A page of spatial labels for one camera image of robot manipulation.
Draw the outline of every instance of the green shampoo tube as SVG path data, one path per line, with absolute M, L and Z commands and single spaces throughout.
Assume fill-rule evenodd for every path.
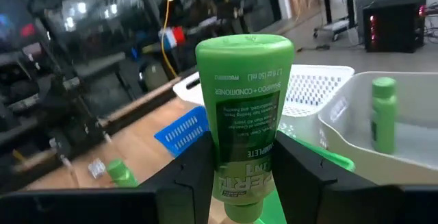
M 292 42 L 276 35 L 224 36 L 196 46 L 216 149 L 213 196 L 235 222 L 256 221 L 274 189 L 270 151 L 293 60 Z

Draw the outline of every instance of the white plastic basket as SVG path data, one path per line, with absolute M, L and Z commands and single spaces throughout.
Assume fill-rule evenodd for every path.
M 371 144 L 372 80 L 397 81 L 396 152 Z M 377 184 L 438 182 L 438 73 L 367 72 L 353 76 L 320 111 L 328 149 L 350 158 L 355 173 Z
M 355 70 L 347 66 L 293 65 L 279 129 L 313 145 L 321 145 L 317 114 L 354 73 Z M 198 73 L 183 79 L 173 90 L 192 107 L 204 105 Z

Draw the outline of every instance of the wooden surface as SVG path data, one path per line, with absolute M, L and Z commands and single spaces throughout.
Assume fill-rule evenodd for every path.
M 105 164 L 113 159 L 122 158 L 138 181 L 143 182 L 172 160 L 166 148 L 155 140 L 153 135 L 189 110 L 182 100 L 173 99 L 114 134 L 112 144 L 102 144 L 77 158 L 73 161 L 73 168 L 78 186 L 75 185 L 75 180 L 67 168 L 62 167 L 31 183 L 26 189 L 114 187 L 109 176 L 104 175 L 99 179 L 94 179 L 89 173 L 89 163 L 97 158 Z M 227 218 L 223 204 L 212 199 L 209 224 L 220 223 L 231 224 L 233 222 Z

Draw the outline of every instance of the green cap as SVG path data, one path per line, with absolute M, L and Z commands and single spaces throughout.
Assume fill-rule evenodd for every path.
M 263 210 L 263 201 L 257 203 L 248 204 L 244 206 L 235 206 L 231 204 L 225 204 L 225 212 L 227 216 L 236 223 L 253 223 L 261 215 Z
M 122 160 L 117 159 L 108 163 L 107 172 L 111 176 L 112 181 L 120 187 L 137 187 L 138 181 L 134 177 L 131 170 L 123 163 Z
M 372 81 L 372 96 L 388 98 L 396 93 L 396 81 L 390 77 L 379 77 Z

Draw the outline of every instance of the green bottle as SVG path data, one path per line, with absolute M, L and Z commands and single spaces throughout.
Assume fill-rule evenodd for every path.
M 274 189 L 270 151 L 293 59 L 292 42 L 276 35 L 224 36 L 196 47 L 216 148 L 213 196 L 237 223 L 256 221 Z
M 371 131 L 374 149 L 392 154 L 396 149 L 396 81 L 379 77 L 372 82 Z
M 138 181 L 122 160 L 113 160 L 106 166 L 112 181 L 119 187 L 137 187 Z

